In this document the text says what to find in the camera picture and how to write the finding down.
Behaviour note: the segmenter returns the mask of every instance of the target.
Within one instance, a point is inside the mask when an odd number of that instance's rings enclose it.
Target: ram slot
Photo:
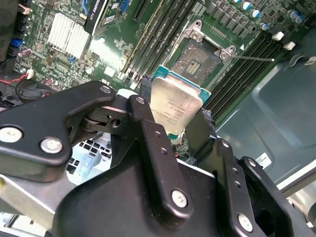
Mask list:
[[[139,22],[142,19],[142,16],[144,15],[144,12],[146,11],[149,3],[151,0],[141,0],[136,8],[136,11],[134,12],[134,15],[132,19],[136,22]]]
[[[262,33],[245,56],[275,58],[282,52],[282,45]],[[268,62],[239,59],[230,71],[217,83],[212,91],[210,101],[205,108],[212,111],[213,118],[218,119],[247,88],[253,87],[257,77],[269,66]]]
[[[178,19],[175,20],[174,24],[167,32],[165,39],[160,43],[155,54],[151,56],[149,63],[146,64],[145,70],[142,71],[143,74],[152,74],[163,62],[164,58],[168,55],[168,51],[173,47],[176,36],[179,31],[182,30],[181,26],[184,26],[185,19],[188,17],[195,3],[195,0],[189,0],[186,2],[182,11],[178,15]]]
[[[157,35],[160,34],[161,30],[166,27],[165,21],[169,18],[170,9],[173,9],[177,1],[168,0],[158,12],[156,19],[152,22],[151,26],[149,27],[148,32],[146,33],[145,37],[140,43],[139,49],[132,59],[129,67],[132,69],[133,72],[137,70],[138,65],[141,63],[143,59],[148,55],[150,48],[153,47],[153,43],[157,42]]]
[[[155,36],[153,42],[151,43],[150,50],[145,54],[145,60],[137,68],[138,74],[142,75],[146,73],[147,69],[154,63],[156,57],[160,58],[161,52],[165,50],[170,44],[174,35],[179,30],[185,13],[187,12],[189,3],[193,0],[187,1],[176,1],[172,9],[169,10],[168,17],[164,20],[163,28],[160,29],[158,34]]]

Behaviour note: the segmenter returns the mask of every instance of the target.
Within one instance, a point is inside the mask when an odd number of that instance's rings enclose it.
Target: screw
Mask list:
[[[137,100],[138,103],[141,103],[142,105],[145,104],[144,99],[141,98],[141,97],[137,97],[136,100]]]
[[[225,59],[228,58],[228,54],[227,54],[227,53],[221,53],[220,58],[221,58],[222,60],[225,60]]]
[[[63,149],[63,144],[57,138],[46,138],[40,143],[40,148],[46,153],[57,154]]]
[[[107,87],[107,86],[102,86],[100,88],[101,91],[103,91],[104,93],[107,93],[107,94],[110,94],[111,93],[111,90]]]
[[[20,68],[19,72],[21,74],[25,74],[27,72],[26,68]]]
[[[228,145],[228,143],[227,143],[226,141],[223,140],[222,142],[223,142],[223,145],[224,145],[225,147],[227,147],[227,148],[229,147],[229,145]]]
[[[173,190],[171,194],[172,200],[174,203],[181,208],[184,208],[188,205],[187,197],[184,195],[183,192],[179,190]]]
[[[192,35],[192,39],[197,40],[198,39],[198,35],[197,34],[193,34]]]
[[[238,221],[240,225],[248,232],[253,231],[253,227],[249,219],[244,215],[244,214],[239,214],[238,215]]]
[[[256,167],[256,163],[253,162],[251,159],[248,159],[248,162],[251,166]]]
[[[0,129],[0,141],[14,143],[19,141],[23,136],[21,130],[15,127],[4,127]]]

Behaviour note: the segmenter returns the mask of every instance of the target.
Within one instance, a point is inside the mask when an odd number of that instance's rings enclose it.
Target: sticker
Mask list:
[[[115,18],[115,15],[107,17],[105,19],[105,22],[104,22],[103,26],[106,25],[106,24],[109,24],[112,21],[114,21],[114,18]]]
[[[114,4],[112,5],[112,9],[115,9],[115,8],[118,8],[118,7],[119,7],[119,2],[114,3]]]
[[[113,77],[115,74],[115,70],[107,66],[106,69],[104,70],[104,73],[110,77]]]
[[[314,64],[314,62],[316,62],[316,57],[311,57],[306,63],[305,63],[305,66],[309,66],[309,65],[312,65]]]
[[[267,168],[270,164],[272,164],[272,161],[265,152],[261,156],[259,156],[256,159],[256,161],[260,166],[262,166],[263,169]]]

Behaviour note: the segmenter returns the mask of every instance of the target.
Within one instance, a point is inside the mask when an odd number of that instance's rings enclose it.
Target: heatsink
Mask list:
[[[57,13],[49,33],[48,44],[55,50],[81,58],[89,37],[81,25],[62,13]]]

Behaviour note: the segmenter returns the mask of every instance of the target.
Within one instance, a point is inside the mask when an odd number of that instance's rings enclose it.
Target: black metal bracket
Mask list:
[[[257,226],[242,168],[235,163],[232,147],[218,138],[213,151],[199,167],[217,178],[219,228],[226,236],[266,236]]]
[[[261,166],[217,138],[212,152],[198,163],[217,178],[217,216],[224,236],[314,236]]]
[[[246,175],[256,222],[267,236],[315,236],[254,159],[243,157],[238,163]]]
[[[170,141],[143,98],[131,96],[127,105],[150,183],[154,212],[160,221],[179,227],[191,217],[194,207]]]
[[[140,96],[127,100],[100,82],[89,82],[3,112],[1,127],[23,132],[14,143],[0,142],[2,174],[40,182],[56,180],[71,158],[73,141],[95,131],[107,132],[124,143],[114,152],[114,159],[128,158],[126,153],[134,143],[141,147],[154,211],[162,222],[179,227],[193,213],[166,132],[155,123],[149,104]],[[43,150],[41,142],[46,138],[58,141],[61,150]]]
[[[14,143],[0,141],[0,173],[40,182],[58,179],[71,158],[71,141],[84,115],[115,97],[103,83],[92,81],[2,112],[0,128],[13,127],[23,135]],[[59,141],[62,150],[43,151],[40,144],[46,138]]]

